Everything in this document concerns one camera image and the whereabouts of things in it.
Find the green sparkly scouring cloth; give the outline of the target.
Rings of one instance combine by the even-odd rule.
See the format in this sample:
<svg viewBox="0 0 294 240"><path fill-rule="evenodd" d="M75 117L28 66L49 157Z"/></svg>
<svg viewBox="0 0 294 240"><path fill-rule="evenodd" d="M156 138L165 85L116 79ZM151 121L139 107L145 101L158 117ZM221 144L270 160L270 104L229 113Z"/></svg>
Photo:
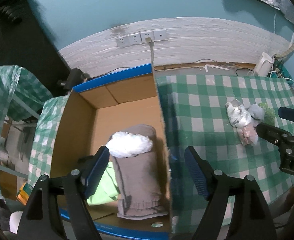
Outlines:
<svg viewBox="0 0 294 240"><path fill-rule="evenodd" d="M264 119L263 122L270 126L275 126L275 111L273 108L270 108L267 103L259 103L259 107L264 110Z"/></svg>

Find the pink packaged cloth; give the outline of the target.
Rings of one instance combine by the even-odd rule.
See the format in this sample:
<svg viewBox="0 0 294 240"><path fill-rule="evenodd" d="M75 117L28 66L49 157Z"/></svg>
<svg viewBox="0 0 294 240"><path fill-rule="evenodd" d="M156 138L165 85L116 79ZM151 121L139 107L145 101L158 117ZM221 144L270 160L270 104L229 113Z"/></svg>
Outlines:
<svg viewBox="0 0 294 240"><path fill-rule="evenodd" d="M255 146L258 142L259 136L253 124L248 124L242 128L237 129L240 142L243 146Z"/></svg>

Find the white grey patterned cloth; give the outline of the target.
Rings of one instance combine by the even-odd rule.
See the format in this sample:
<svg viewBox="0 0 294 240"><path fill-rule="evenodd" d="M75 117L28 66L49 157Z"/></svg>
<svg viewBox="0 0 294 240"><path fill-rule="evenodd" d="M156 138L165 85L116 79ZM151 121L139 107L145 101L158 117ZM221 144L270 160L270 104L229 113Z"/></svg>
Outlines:
<svg viewBox="0 0 294 240"><path fill-rule="evenodd" d="M244 128L252 121L251 114L245 109L244 105L237 99L228 101L225 104L227 117L231 126Z"/></svg>

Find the light green cloth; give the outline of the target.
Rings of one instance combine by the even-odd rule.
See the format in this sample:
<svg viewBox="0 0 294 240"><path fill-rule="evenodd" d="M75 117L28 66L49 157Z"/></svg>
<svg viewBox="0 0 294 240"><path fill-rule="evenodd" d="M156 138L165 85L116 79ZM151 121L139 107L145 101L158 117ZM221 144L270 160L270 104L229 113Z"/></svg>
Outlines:
<svg viewBox="0 0 294 240"><path fill-rule="evenodd" d="M109 161L95 193L88 198L87 204L95 206L114 202L118 200L119 193L115 169Z"/></svg>

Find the white fluffy soft ball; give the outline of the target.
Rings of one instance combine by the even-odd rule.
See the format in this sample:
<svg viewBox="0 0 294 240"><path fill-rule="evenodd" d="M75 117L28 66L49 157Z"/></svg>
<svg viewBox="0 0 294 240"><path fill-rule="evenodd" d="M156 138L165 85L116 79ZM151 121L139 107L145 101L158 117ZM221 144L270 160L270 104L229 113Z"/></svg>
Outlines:
<svg viewBox="0 0 294 240"><path fill-rule="evenodd" d="M153 148L153 141L141 134L116 132L106 143L106 147L116 158L129 158L150 152Z"/></svg>

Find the grey rolled sock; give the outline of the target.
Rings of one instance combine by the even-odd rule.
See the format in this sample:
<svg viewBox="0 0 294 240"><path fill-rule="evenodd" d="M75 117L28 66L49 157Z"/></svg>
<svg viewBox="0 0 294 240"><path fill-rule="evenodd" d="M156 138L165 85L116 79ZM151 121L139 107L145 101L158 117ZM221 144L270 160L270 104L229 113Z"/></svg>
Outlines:
<svg viewBox="0 0 294 240"><path fill-rule="evenodd" d="M262 107L260 107L257 104L252 104L248 107L247 111L251 115L251 123L254 127L256 127L259 123L263 122L265 112Z"/></svg>

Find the teal plastic basket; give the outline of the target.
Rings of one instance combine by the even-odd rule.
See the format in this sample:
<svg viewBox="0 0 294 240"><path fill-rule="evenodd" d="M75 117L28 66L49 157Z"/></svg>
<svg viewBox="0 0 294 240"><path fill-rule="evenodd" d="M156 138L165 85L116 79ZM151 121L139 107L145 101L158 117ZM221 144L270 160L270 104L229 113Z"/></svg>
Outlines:
<svg viewBox="0 0 294 240"><path fill-rule="evenodd" d="M283 78L289 83L290 86L293 85L292 77L282 63L275 64L271 72L268 74L268 77Z"/></svg>

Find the white electric kettle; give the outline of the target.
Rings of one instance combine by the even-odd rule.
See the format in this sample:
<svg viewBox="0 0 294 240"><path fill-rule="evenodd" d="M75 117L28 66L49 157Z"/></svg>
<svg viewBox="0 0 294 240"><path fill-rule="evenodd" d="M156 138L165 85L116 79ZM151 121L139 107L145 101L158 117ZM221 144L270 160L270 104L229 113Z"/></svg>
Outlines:
<svg viewBox="0 0 294 240"><path fill-rule="evenodd" d="M274 60L272 56L267 53L262 53L259 62L255 65L253 75L266 77L272 70L273 62Z"/></svg>

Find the green checkered tablecloth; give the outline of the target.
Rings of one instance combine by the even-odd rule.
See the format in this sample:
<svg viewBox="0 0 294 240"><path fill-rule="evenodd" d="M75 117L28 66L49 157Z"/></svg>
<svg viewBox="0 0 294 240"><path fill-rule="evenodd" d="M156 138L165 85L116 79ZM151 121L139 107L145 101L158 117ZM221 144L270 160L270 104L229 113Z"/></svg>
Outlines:
<svg viewBox="0 0 294 240"><path fill-rule="evenodd" d="M278 149L265 140L259 140L255 146L243 146L225 108L228 101L237 99L246 107L265 103L274 110L294 109L294 95L287 81L192 74L161 76L156 83L170 151L175 233L194 232L207 205L184 163L184 151L189 146L213 168L229 176L254 176L267 203L276 201L294 185L294 176L279 170Z"/></svg>

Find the grey brown folded towel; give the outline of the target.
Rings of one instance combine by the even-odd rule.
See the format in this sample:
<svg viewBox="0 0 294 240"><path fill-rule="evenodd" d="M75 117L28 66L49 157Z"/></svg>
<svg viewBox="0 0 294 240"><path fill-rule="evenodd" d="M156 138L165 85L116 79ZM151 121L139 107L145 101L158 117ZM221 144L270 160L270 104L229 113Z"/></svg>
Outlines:
<svg viewBox="0 0 294 240"><path fill-rule="evenodd" d="M111 155L120 192L117 217L129 220L144 220L166 216L158 181L157 134L154 127L138 124L121 132L141 134L153 141L150 152L135 157L116 158Z"/></svg>

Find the blue cardboard box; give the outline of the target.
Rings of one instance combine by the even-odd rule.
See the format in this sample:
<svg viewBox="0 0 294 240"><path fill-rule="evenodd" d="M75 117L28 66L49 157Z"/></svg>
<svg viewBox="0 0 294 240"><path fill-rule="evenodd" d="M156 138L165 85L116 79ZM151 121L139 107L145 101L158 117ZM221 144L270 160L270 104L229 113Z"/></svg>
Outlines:
<svg viewBox="0 0 294 240"><path fill-rule="evenodd" d="M50 178L78 168L78 160L96 154L110 135L146 124L157 135L157 170L170 214L170 175L165 124L151 64L97 77L72 89L53 146ZM100 233L127 239L169 239L170 215L140 221L118 218L116 202L88 207ZM153 228L154 223L163 226Z"/></svg>

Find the black cylinder object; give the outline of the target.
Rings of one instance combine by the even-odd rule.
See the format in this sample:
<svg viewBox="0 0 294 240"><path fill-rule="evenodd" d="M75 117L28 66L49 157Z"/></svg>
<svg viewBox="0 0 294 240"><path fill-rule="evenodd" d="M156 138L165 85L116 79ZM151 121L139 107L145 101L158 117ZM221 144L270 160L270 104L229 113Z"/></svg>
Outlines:
<svg viewBox="0 0 294 240"><path fill-rule="evenodd" d="M84 83L90 76L78 68L74 68L69 73L66 81L59 80L57 85L65 90L72 90L73 87Z"/></svg>

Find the white wall socket strip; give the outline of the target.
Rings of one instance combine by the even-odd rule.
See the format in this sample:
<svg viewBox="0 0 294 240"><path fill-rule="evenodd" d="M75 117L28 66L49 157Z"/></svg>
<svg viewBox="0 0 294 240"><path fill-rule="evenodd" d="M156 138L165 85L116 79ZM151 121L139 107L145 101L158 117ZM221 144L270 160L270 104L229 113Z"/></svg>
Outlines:
<svg viewBox="0 0 294 240"><path fill-rule="evenodd" d="M144 44L148 41L157 42L165 40L168 40L168 33L165 29L141 31L139 33L128 34L115 38L116 44L119 48Z"/></svg>

